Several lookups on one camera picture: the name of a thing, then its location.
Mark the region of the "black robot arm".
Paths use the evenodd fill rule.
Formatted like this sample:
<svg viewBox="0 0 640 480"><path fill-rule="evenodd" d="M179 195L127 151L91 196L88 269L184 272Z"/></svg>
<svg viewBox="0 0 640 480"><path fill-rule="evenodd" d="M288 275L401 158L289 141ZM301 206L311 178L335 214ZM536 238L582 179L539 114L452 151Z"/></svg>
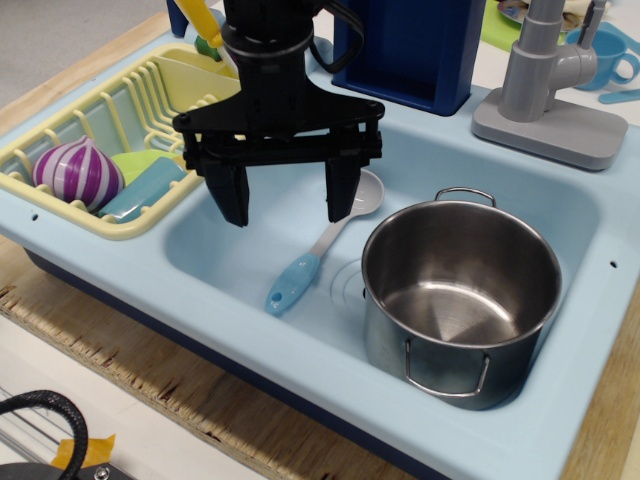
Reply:
<svg viewBox="0 0 640 480"><path fill-rule="evenodd" d="M357 35L337 60L319 63L329 73L344 68L363 44L359 18L337 1L227 1L224 24L199 1L178 7L238 70L238 93L173 120L187 167L205 179L226 221L239 227L249 221L247 167L310 162L325 166L329 220L345 218L362 168L382 154L378 122L384 107L316 86L307 76L305 54L321 57L313 19L325 10Z"/></svg>

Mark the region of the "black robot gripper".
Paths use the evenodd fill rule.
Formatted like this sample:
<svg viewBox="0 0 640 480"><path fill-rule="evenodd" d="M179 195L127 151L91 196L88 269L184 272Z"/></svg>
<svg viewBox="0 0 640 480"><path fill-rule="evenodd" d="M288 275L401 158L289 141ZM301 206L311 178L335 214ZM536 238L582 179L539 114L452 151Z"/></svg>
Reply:
<svg viewBox="0 0 640 480"><path fill-rule="evenodd" d="M315 85L303 48L227 52L239 91L173 120L188 167L205 177L224 219L249 223L247 168L315 162L325 166L329 221L345 218L361 168L382 155L383 105Z"/></svg>

